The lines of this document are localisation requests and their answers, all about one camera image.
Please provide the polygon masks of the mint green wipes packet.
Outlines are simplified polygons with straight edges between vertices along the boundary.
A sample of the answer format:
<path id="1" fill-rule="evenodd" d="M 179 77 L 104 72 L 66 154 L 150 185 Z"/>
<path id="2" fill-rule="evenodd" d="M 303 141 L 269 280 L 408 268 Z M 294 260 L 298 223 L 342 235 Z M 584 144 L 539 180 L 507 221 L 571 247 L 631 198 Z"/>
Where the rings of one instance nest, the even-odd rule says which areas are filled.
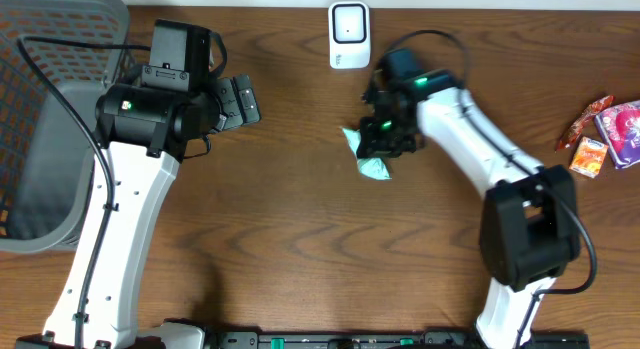
<path id="1" fill-rule="evenodd" d="M 346 138 L 349 148 L 353 152 L 354 156 L 357 155 L 357 149 L 361 144 L 361 135 L 357 130 L 343 128 L 342 132 Z M 365 177 L 378 181 L 387 181 L 391 179 L 391 175 L 380 158 L 356 158 L 358 171 Z"/>

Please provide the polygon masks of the orange tissue packet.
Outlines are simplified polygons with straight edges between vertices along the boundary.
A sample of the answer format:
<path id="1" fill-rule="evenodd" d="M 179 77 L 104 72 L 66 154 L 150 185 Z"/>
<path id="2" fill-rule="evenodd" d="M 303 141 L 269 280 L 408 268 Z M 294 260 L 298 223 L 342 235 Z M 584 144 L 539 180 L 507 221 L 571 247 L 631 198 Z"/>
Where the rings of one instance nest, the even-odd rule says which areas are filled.
<path id="1" fill-rule="evenodd" d="M 608 146 L 597 140 L 582 137 L 569 169 L 589 178 L 599 175 L 608 153 Z"/>

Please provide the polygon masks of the orange red snack bar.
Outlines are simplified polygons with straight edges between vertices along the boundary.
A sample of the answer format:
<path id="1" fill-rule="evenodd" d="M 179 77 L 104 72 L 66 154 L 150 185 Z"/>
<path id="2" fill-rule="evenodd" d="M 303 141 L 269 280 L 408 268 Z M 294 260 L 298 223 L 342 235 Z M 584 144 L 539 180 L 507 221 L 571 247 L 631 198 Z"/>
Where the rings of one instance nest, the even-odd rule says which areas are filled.
<path id="1" fill-rule="evenodd" d="M 581 114 L 571 123 L 571 125 L 564 131 L 559 138 L 555 151 L 569 148 L 576 142 L 578 137 L 582 134 L 585 126 L 590 120 L 592 120 L 597 114 L 603 110 L 609 108 L 615 100 L 614 95 L 606 95 L 593 103 L 589 104 Z"/>

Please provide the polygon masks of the purple pink floral packet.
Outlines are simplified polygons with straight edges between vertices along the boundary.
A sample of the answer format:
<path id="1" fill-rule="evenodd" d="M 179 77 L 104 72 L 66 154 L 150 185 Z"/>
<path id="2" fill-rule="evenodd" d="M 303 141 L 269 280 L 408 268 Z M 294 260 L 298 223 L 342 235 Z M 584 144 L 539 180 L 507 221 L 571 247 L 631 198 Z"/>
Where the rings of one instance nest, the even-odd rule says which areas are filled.
<path id="1" fill-rule="evenodd" d="M 616 169 L 639 163 L 639 101 L 619 104 L 595 117 L 595 125 Z"/>

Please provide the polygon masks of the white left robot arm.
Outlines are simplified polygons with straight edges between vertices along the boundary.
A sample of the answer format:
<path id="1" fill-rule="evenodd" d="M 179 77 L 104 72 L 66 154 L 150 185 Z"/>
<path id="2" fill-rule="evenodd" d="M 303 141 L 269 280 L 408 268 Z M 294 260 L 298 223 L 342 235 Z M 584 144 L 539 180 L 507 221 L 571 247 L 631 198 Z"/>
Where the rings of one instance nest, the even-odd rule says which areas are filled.
<path id="1" fill-rule="evenodd" d="M 64 291 L 43 330 L 20 348 L 211 348 L 209 329 L 168 319 L 140 330 L 140 284 L 156 221 L 190 141 L 257 123 L 250 79 L 224 76 L 220 34 L 158 20 L 150 60 L 96 103 L 88 208 Z"/>

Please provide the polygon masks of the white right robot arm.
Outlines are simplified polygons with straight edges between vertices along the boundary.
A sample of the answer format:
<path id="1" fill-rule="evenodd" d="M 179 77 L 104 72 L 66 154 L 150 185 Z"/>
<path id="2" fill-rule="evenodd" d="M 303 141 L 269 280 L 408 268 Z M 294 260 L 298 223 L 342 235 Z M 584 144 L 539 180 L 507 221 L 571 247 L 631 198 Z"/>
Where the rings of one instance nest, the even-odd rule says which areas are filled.
<path id="1" fill-rule="evenodd" d="M 479 246 L 491 276 L 476 331 L 487 348 L 527 343 L 540 300 L 580 254 L 571 175 L 522 151 L 450 71 L 425 71 L 406 48 L 381 57 L 364 100 L 373 114 L 360 121 L 358 158 L 413 153 L 424 136 L 473 184 L 483 201 Z"/>

